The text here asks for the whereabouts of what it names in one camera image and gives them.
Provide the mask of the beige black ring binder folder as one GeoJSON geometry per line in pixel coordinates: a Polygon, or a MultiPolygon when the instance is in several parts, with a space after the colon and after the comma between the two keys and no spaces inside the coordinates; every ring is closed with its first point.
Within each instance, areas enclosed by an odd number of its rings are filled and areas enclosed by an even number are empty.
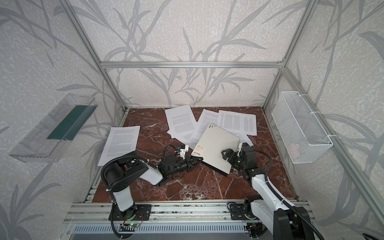
{"type": "Polygon", "coordinates": [[[213,125],[209,124],[196,147],[192,151],[192,157],[203,158],[203,164],[217,173],[227,177],[232,165],[223,158],[222,151],[236,150],[240,138],[213,125]]]}

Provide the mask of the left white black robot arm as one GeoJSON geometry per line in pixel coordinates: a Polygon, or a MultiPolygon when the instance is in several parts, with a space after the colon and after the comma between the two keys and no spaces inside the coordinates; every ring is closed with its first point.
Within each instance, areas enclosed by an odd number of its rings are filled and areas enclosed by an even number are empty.
{"type": "Polygon", "coordinates": [[[130,185],[137,179],[143,179],[153,186],[165,185],[175,174],[190,172],[203,161],[201,157],[189,154],[178,160],[176,156],[167,156],[158,166],[144,158],[126,154],[106,163],[101,170],[101,179],[107,187],[113,202],[120,212],[134,207],[130,185]]]}

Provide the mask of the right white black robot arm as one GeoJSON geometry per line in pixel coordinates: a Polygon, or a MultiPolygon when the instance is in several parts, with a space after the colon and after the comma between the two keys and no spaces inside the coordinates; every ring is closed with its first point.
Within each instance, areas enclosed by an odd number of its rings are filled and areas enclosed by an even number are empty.
{"type": "Polygon", "coordinates": [[[324,239],[311,223],[308,211],[285,198],[269,179],[271,156],[247,143],[242,144],[238,152],[226,149],[221,154],[258,193],[245,199],[246,217],[260,220],[274,240],[324,239]]]}

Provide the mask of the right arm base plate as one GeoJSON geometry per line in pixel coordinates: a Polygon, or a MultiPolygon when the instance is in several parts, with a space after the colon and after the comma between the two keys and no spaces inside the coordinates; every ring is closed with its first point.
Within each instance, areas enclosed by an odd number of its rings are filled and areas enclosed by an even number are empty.
{"type": "Polygon", "coordinates": [[[238,204],[235,202],[229,202],[227,203],[227,209],[230,212],[231,220],[237,221],[237,220],[248,220],[248,218],[245,215],[245,208],[244,204],[238,204]]]}

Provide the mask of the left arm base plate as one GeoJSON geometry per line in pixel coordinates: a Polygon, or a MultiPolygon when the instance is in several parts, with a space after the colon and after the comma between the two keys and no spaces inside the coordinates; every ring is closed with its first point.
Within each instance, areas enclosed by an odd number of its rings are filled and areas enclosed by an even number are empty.
{"type": "Polygon", "coordinates": [[[150,218],[152,205],[134,204],[127,210],[121,212],[116,203],[113,203],[109,221],[148,221],[150,218]]]}

